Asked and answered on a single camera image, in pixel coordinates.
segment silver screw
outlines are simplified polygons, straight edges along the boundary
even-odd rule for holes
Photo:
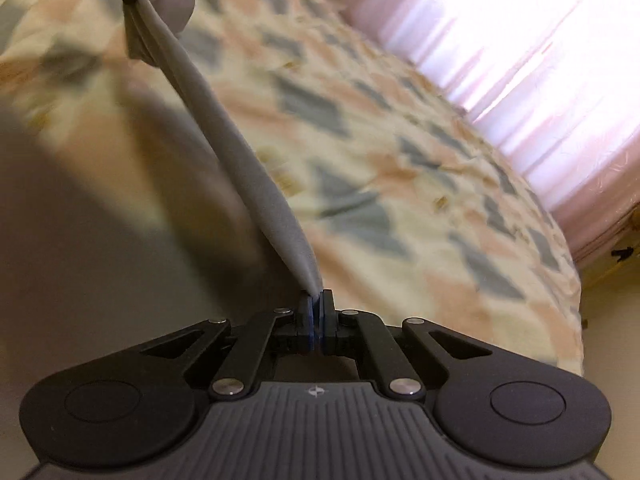
[[[211,389],[220,395],[236,395],[244,390],[242,381],[234,378],[218,379],[211,385]]]
[[[389,383],[389,388],[392,392],[400,395],[413,395],[420,391],[422,388],[420,383],[415,379],[409,379],[402,377],[400,379],[394,379]]]

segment wall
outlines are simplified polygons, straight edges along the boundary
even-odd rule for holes
[[[586,377],[609,399],[613,424],[596,463],[615,480],[640,476],[640,258],[582,294]]]

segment sheer curtain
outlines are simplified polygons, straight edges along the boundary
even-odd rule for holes
[[[530,182],[585,263],[640,200],[640,0],[340,0]]]

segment fabric strap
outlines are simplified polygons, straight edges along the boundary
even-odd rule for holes
[[[322,290],[322,279],[302,227],[176,38],[186,26],[194,2],[136,0],[124,5],[129,56],[162,70],[216,153],[255,224],[301,290],[315,297]]]

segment bed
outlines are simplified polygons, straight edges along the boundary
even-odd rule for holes
[[[118,88],[131,75],[182,104],[162,73],[127,59],[120,1],[1,1],[2,95],[120,221],[170,231],[175,211]],[[196,0],[180,40],[286,196],[338,308],[425,317],[581,373],[580,281],[562,232],[410,65],[327,0]],[[174,207],[201,205],[185,193]]]

